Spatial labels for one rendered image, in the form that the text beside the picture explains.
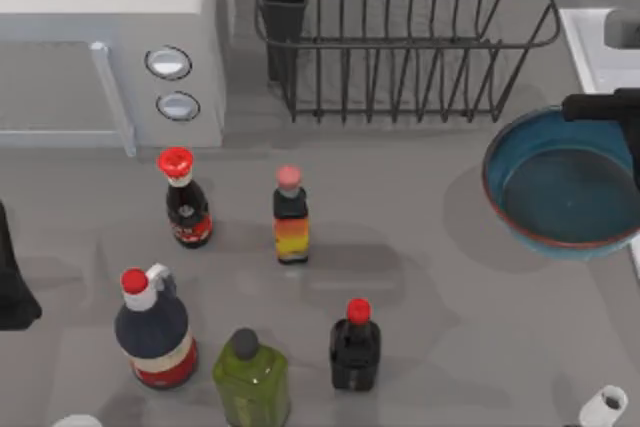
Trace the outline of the orange label bottle, pink cap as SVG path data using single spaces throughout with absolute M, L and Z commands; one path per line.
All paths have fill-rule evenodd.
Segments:
M 301 171 L 281 166 L 272 196 L 273 232 L 277 260 L 281 264 L 306 263 L 309 257 L 309 209 Z

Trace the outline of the large round microwave knob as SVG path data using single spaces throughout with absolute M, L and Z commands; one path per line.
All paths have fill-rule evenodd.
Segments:
M 174 46 L 163 46 L 145 54 L 147 70 L 157 78 L 177 81 L 187 77 L 192 70 L 192 61 L 188 54 Z

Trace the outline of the dark bottle with red cap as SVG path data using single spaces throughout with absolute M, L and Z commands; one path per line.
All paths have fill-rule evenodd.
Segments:
M 176 241 L 196 249 L 211 238 L 213 223 L 207 197 L 193 178 L 194 156 L 180 146 L 164 149 L 157 166 L 168 181 L 166 212 Z

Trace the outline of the small round microwave knob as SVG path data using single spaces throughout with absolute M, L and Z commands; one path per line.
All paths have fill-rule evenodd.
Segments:
M 189 122 L 195 119 L 200 111 L 200 103 L 191 94 L 175 91 L 156 100 L 157 111 L 173 122 Z

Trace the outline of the white round object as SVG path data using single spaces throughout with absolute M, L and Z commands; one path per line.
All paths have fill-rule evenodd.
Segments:
M 103 425 L 92 415 L 70 414 L 55 421 L 50 427 L 103 427 Z

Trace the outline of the green bottle with grey cap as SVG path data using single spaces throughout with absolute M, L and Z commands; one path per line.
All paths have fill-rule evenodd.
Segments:
M 248 327 L 224 344 L 212 369 L 230 427 L 284 427 L 291 410 L 288 360 Z

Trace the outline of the blue bowl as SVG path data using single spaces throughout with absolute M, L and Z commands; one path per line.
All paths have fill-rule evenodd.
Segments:
M 608 255 L 640 237 L 640 188 L 616 121 L 556 107 L 505 124 L 486 148 L 485 198 L 510 233 L 559 259 Z

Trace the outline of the black square bottle, red cap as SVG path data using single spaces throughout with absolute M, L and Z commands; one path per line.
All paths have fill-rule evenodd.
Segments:
M 373 389 L 381 359 L 381 330 L 371 319 L 366 298 L 353 298 L 346 316 L 330 332 L 329 362 L 336 390 L 368 392 Z

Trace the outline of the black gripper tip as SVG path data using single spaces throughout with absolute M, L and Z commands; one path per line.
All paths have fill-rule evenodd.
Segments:
M 6 209 L 0 200 L 0 331 L 23 331 L 42 317 L 42 308 L 18 266 Z

